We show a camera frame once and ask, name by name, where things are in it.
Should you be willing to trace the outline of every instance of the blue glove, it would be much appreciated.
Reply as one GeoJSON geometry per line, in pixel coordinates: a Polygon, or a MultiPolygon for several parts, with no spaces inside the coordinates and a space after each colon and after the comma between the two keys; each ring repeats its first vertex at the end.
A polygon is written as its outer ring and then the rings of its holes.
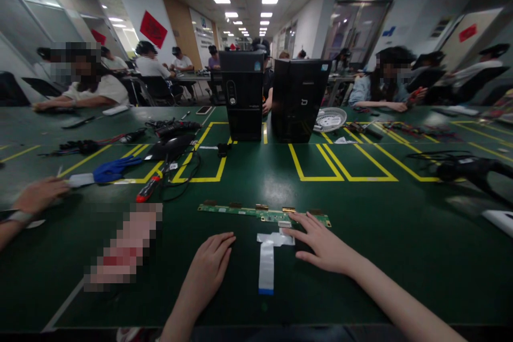
{"type": "Polygon", "coordinates": [[[134,166],[143,160],[139,157],[129,156],[115,161],[104,163],[93,171],[93,177],[96,183],[108,183],[123,177],[123,171],[128,166],[134,166]]]}

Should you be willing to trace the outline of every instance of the black computer tower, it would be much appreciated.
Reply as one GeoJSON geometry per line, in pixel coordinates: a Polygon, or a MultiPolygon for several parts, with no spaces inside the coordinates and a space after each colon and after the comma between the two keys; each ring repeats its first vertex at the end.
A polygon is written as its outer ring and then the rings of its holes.
{"type": "Polygon", "coordinates": [[[329,60],[275,60],[273,133],[282,143],[308,143],[328,84],[329,60]]]}
{"type": "Polygon", "coordinates": [[[219,63],[231,139],[260,141],[263,53],[221,51],[219,63]]]}

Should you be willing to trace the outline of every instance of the circuit board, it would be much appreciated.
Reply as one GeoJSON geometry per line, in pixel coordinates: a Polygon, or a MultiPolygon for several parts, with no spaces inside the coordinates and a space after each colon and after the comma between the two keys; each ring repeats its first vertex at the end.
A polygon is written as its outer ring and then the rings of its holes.
{"type": "MultiPolygon", "coordinates": [[[[238,204],[238,203],[230,203],[229,206],[218,206],[216,203],[217,203],[216,201],[207,200],[203,204],[199,205],[198,211],[255,216],[256,218],[260,219],[260,221],[262,221],[262,222],[276,222],[276,223],[279,221],[290,222],[289,213],[296,211],[296,209],[293,207],[283,207],[281,211],[277,211],[277,210],[269,210],[269,208],[265,205],[256,205],[255,208],[246,208],[246,207],[242,207],[242,205],[238,204]]],[[[326,227],[331,227],[331,222],[330,222],[329,217],[327,215],[322,214],[319,209],[311,209],[308,212],[310,212],[313,216],[315,216],[326,227]]]]}

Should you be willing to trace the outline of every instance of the green workbench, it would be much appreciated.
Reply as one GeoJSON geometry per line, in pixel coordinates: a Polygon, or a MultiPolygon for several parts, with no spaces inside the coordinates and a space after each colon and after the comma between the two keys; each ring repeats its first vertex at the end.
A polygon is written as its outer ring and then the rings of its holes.
{"type": "MultiPolygon", "coordinates": [[[[131,152],[140,156],[156,141],[150,131],[136,144],[114,144],[92,156],[40,157],[68,140],[101,140],[134,131],[148,119],[181,118],[203,123],[197,139],[216,146],[230,139],[226,109],[195,115],[196,107],[133,108],[63,130],[78,117],[35,114],[29,108],[0,108],[0,208],[8,208],[29,182],[56,175],[92,172],[98,165],[131,152]]],[[[275,248],[275,294],[258,295],[260,244],[257,233],[277,231],[275,223],[254,217],[206,213],[199,204],[213,199],[270,209],[320,209],[331,230],[372,260],[392,279],[450,324],[511,324],[513,242],[479,216],[502,206],[466,182],[437,183],[425,165],[405,155],[416,151],[470,150],[513,163],[513,130],[483,126],[466,116],[448,118],[416,107],[378,118],[347,110],[348,120],[401,120],[411,124],[449,124],[461,142],[387,134],[381,141],[340,129],[339,135],[313,134],[309,144],[278,144],[270,118],[261,143],[234,143],[221,160],[217,151],[199,149],[202,166],[186,193],[164,204],[163,221],[133,283],[111,292],[81,288],[84,271],[115,238],[123,213],[157,164],[133,167],[126,180],[90,185],[71,193],[42,216],[46,223],[23,231],[0,254],[0,331],[54,328],[162,326],[172,310],[199,245],[212,234],[234,231],[224,282],[199,320],[200,325],[375,324],[383,312],[349,278],[327,273],[294,257],[295,248],[275,248]],[[358,144],[331,144],[339,136],[358,144]]],[[[96,110],[81,118],[101,117],[96,110]]],[[[191,172],[185,168],[181,177],[191,172]]],[[[511,197],[513,181],[490,178],[511,197]]],[[[173,194],[166,191],[165,196],[173,194]]],[[[154,194],[152,202],[159,201],[154,194]]]]}

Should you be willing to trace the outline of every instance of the black office chair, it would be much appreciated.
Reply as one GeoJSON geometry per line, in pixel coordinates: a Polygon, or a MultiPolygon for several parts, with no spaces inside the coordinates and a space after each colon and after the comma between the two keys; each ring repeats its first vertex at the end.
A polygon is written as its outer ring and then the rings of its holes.
{"type": "Polygon", "coordinates": [[[59,97],[61,92],[52,86],[49,82],[36,77],[22,77],[34,90],[49,99],[50,97],[59,97]]]}
{"type": "Polygon", "coordinates": [[[452,98],[453,104],[469,102],[474,98],[476,93],[485,86],[490,80],[502,75],[509,70],[510,67],[494,67],[487,68],[478,72],[474,77],[460,87],[457,94],[452,98]]]}
{"type": "Polygon", "coordinates": [[[445,71],[442,71],[438,68],[427,68],[424,72],[421,72],[419,76],[413,79],[411,83],[406,86],[406,90],[409,93],[412,93],[416,89],[423,87],[429,88],[432,87],[440,78],[445,74],[445,71]]]}
{"type": "Polygon", "coordinates": [[[492,92],[483,100],[481,105],[483,106],[492,106],[499,101],[501,97],[503,97],[506,92],[513,88],[513,84],[503,84],[495,87],[492,92]]]}
{"type": "Polygon", "coordinates": [[[0,107],[29,106],[25,93],[10,72],[0,72],[0,107]]]}
{"type": "Polygon", "coordinates": [[[141,76],[141,80],[146,84],[148,94],[153,99],[161,100],[168,105],[178,105],[183,95],[183,89],[180,86],[169,86],[162,76],[141,76]]]}

